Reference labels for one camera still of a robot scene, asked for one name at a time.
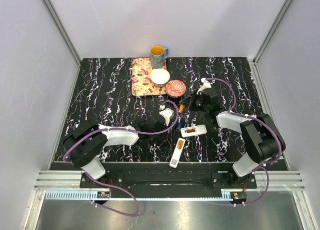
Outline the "yellow handled screwdriver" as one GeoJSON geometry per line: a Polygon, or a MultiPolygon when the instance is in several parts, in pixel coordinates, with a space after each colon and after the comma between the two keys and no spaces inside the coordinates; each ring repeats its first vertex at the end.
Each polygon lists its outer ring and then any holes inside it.
{"type": "Polygon", "coordinates": [[[183,110],[184,110],[184,105],[180,105],[180,106],[179,106],[179,109],[178,109],[178,113],[179,113],[179,114],[182,113],[183,110]]]}

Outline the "white remote control with batteries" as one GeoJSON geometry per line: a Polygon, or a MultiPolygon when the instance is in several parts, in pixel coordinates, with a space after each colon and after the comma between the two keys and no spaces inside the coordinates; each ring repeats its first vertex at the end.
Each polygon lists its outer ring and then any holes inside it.
{"type": "Polygon", "coordinates": [[[185,127],[180,130],[181,136],[183,138],[204,135],[207,133],[207,128],[205,125],[197,125],[191,127],[185,127]]]}

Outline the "white remote with orange label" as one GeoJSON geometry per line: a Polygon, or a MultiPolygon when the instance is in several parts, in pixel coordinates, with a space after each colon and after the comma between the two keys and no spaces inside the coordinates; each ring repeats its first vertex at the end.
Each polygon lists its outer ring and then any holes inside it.
{"type": "Polygon", "coordinates": [[[178,141],[175,145],[171,160],[169,162],[170,167],[177,168],[179,160],[180,160],[180,156],[182,154],[182,151],[183,151],[183,148],[185,145],[185,142],[186,142],[186,140],[183,138],[178,139],[178,141]]]}

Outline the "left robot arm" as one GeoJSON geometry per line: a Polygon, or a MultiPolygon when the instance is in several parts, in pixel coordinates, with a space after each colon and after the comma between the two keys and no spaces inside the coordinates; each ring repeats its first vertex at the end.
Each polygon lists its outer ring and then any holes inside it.
{"type": "Polygon", "coordinates": [[[62,142],[65,150],[64,161],[70,161],[76,168],[81,168],[91,176],[91,182],[96,187],[104,187],[108,183],[108,175],[97,155],[105,147],[126,145],[147,146],[148,142],[162,141],[164,134],[145,135],[141,132],[160,132],[167,129],[169,120],[156,116],[149,120],[136,119],[132,126],[118,127],[107,131],[105,125],[97,125],[90,121],[82,123],[62,142]]]}

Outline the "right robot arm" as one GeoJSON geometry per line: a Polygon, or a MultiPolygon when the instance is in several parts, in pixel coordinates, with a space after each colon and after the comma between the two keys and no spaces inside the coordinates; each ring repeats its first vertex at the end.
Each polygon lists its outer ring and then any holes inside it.
{"type": "Polygon", "coordinates": [[[227,111],[214,88],[194,91],[181,100],[181,104],[190,111],[205,113],[207,121],[213,126],[241,134],[245,154],[222,175],[222,180],[231,187],[240,187],[259,166],[280,157],[286,149],[283,137],[268,114],[245,116],[227,111]]]}

